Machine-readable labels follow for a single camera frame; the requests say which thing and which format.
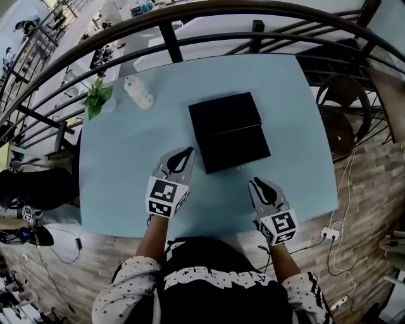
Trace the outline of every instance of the tabletop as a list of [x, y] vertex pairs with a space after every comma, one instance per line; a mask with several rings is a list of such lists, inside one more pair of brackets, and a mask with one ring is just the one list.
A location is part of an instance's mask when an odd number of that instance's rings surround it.
[[[155, 96], [142, 110], [113, 82], [117, 107], [85, 120], [80, 152], [80, 203], [89, 232], [142, 237], [148, 178], [160, 157], [193, 146], [190, 196], [170, 220], [168, 238], [253, 230], [248, 181], [281, 188], [299, 221], [338, 206], [322, 120], [306, 78], [291, 55], [247, 54], [195, 59], [137, 74]], [[250, 92], [271, 156], [207, 175], [188, 106]]]

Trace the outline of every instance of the wooden floor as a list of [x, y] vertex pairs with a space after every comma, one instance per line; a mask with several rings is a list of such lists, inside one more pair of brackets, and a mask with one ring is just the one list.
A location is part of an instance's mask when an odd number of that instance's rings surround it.
[[[381, 237], [398, 226], [400, 217], [404, 213], [405, 171], [399, 144], [381, 145], [386, 136], [387, 132], [382, 132], [358, 147], [352, 164], [350, 206], [343, 242], [336, 255], [336, 267], [347, 269], [359, 258], [363, 259], [351, 270], [357, 287], [350, 296], [352, 301], [345, 303], [334, 314], [336, 323], [359, 323], [363, 313], [372, 304], [384, 302], [390, 289], [390, 284], [382, 277], [393, 273], [394, 270], [383, 258], [383, 251], [377, 248], [377, 244]], [[335, 165], [337, 182], [341, 178], [346, 163], [347, 160]], [[347, 182], [344, 180], [339, 193], [340, 207], [334, 214], [333, 220], [342, 221], [348, 202], [347, 189]], [[317, 242], [322, 226], [328, 222], [329, 215], [323, 215], [302, 223], [298, 242], [289, 246], [290, 251], [296, 251]], [[55, 307], [57, 314], [66, 315], [73, 323], [90, 323], [90, 310], [96, 294], [108, 284], [116, 267], [123, 260], [134, 255], [139, 239], [103, 237], [80, 233], [80, 229], [77, 228], [59, 228], [68, 229], [75, 235], [80, 235], [82, 239], [83, 251], [80, 258], [72, 265], [64, 265], [48, 247], [37, 249], [25, 244], [24, 246], [2, 246], [1, 249], [10, 267], [18, 272], [20, 278], [26, 277], [28, 284], [36, 291], [40, 297], [41, 307], [44, 309]], [[51, 232], [56, 241], [54, 250], [65, 260], [74, 259], [77, 255], [74, 236], [56, 230]], [[259, 233], [249, 232], [225, 239], [232, 242], [238, 241], [257, 268], [265, 265], [267, 255], [257, 248], [258, 244], [264, 243]], [[333, 244], [333, 251], [336, 246], [337, 242]], [[347, 274], [341, 274], [338, 277], [329, 275], [327, 270], [329, 249], [328, 240], [293, 256], [303, 271], [311, 270], [318, 275], [318, 282], [331, 305], [350, 293], [353, 285]], [[27, 262], [24, 261], [23, 253], [28, 258]], [[68, 309], [59, 296], [44, 266], [47, 266], [75, 313]]]

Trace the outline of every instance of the hand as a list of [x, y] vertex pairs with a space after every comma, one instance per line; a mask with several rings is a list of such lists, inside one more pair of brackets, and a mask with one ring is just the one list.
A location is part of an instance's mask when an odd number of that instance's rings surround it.
[[148, 213], [171, 218], [187, 200], [196, 152], [192, 147], [176, 149], [161, 157], [149, 177], [146, 191]]
[[253, 222], [269, 245], [274, 246], [291, 240], [297, 231], [298, 222], [283, 190], [269, 180], [255, 177], [249, 182], [249, 193], [256, 210]]

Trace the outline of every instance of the wall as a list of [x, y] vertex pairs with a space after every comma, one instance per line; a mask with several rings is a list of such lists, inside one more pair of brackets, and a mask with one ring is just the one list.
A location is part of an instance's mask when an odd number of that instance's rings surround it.
[[48, 10], [40, 0], [18, 0], [12, 5], [0, 19], [0, 58], [3, 59], [7, 47], [10, 46], [13, 53], [17, 53], [22, 47], [23, 33], [19, 30], [14, 32], [16, 23], [31, 16], [44, 18], [47, 14]]

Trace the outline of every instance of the electrical outlet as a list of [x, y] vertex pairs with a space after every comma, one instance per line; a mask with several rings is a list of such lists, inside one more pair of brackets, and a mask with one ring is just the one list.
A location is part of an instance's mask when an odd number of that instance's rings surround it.
[[321, 231], [321, 236], [325, 237], [325, 234], [327, 239], [336, 240], [339, 237], [340, 232], [338, 230], [332, 230], [331, 228], [324, 226]]
[[330, 311], [335, 311], [336, 309], [338, 309], [339, 307], [341, 307], [346, 301], [347, 301], [347, 296], [344, 296], [341, 300], [335, 302], [335, 304], [333, 304], [333, 305], [330, 307]]

